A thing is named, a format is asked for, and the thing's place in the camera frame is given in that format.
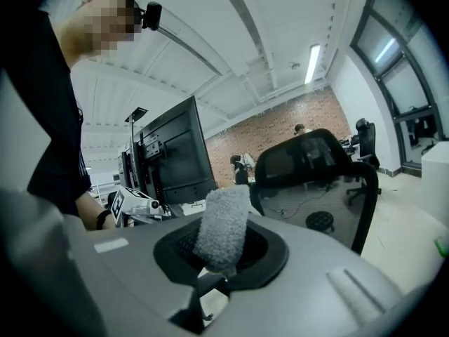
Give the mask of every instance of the black office chair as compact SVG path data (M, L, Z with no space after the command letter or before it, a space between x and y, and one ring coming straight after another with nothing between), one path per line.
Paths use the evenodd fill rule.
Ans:
M353 206L347 188L360 186L366 193ZM282 220L328 234L361 253L377 201L375 169L352 162L337 138L319 129L284 141L264 151L255 166L258 207L267 218Z
M356 122L356 129L358 131L360 143L360 158L358 158L358 160L370 164L375 170L378 170L380 163L376 156L376 126L373 122L368 122L366 119L360 119ZM356 197L366 194L365 183L362 181L362 185L359 188L347 190L346 194L351 192L355 192L356 194L349 199L348 204L350 206ZM377 189L377 194L382 194L381 188Z

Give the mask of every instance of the fluorescent light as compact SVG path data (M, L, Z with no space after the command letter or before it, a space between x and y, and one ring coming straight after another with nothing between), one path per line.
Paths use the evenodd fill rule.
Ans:
M309 68L307 69L306 79L304 80L304 84L308 84L311 81L311 78L314 76L316 63L318 62L318 55L320 53L321 46L313 45L310 49L310 61Z
M385 45L384 49L382 51L380 51L379 56L376 57L375 62L379 62L379 60L382 58L383 55L385 55L385 53L388 51L389 48L391 48L391 45L393 45L395 43L395 39L391 39L390 41L388 41L388 44Z

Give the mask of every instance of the hand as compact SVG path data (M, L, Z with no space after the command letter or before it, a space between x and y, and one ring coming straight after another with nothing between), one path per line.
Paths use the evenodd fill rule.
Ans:
M113 228L115 228L115 219L112 213L110 213L109 215L106 216L105 223L103 223L103 230L109 230Z

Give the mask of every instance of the mesh chair back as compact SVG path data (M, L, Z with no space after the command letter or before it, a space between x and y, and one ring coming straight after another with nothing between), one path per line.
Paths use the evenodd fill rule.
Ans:
M368 164L353 163L329 131L312 131L263 152L255 179L262 215L327 233L361 253L377 201L377 174ZM348 190L361 183L366 193L350 201Z

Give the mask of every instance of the white label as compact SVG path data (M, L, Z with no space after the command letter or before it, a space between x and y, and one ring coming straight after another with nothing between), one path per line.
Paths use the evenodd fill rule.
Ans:
M101 244L96 244L95 250L98 253L108 252L115 249L120 249L121 247L128 246L129 243L126 239L123 237L120 237L118 239L115 239L113 241L103 242Z

